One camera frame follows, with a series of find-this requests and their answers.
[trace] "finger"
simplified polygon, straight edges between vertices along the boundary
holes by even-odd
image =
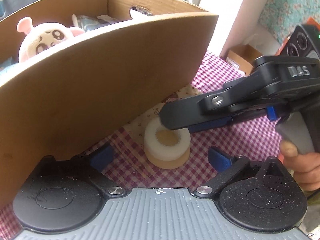
[[[284,157],[295,157],[298,155],[298,149],[289,141],[282,140],[280,142],[280,152]]]
[[[317,183],[300,183],[299,186],[305,191],[314,191],[320,188],[320,182]]]
[[[295,157],[284,157],[284,166],[297,172],[309,172],[320,166],[320,154],[299,154]]]
[[[293,177],[298,183],[318,183],[320,182],[320,166],[309,172],[295,171]]]

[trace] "clamp handle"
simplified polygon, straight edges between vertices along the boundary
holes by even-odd
[[[283,139],[294,143],[299,154],[315,152],[308,127],[300,112],[294,112],[288,117],[281,118],[275,130]]]

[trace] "plush toy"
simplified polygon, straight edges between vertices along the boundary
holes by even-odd
[[[83,29],[67,28],[59,23],[42,23],[33,27],[30,17],[24,17],[18,22],[17,31],[26,35],[20,46],[19,62],[24,62],[54,45],[84,33]]]

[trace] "metal rivet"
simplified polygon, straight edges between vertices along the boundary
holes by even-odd
[[[111,195],[120,195],[124,192],[124,189],[121,187],[111,187],[110,189],[108,189],[108,192]]]
[[[201,186],[197,188],[197,192],[200,194],[210,194],[212,192],[212,188],[209,186]]]
[[[215,106],[220,106],[223,103],[223,97],[221,96],[217,96],[215,98],[212,99],[211,101]]]

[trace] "plush toy eye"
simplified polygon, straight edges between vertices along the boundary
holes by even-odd
[[[58,41],[61,41],[64,39],[64,34],[58,30],[52,31],[52,36]]]
[[[48,49],[48,46],[45,45],[44,43],[40,43],[37,47],[36,47],[36,53],[39,54],[40,52],[44,51]]]

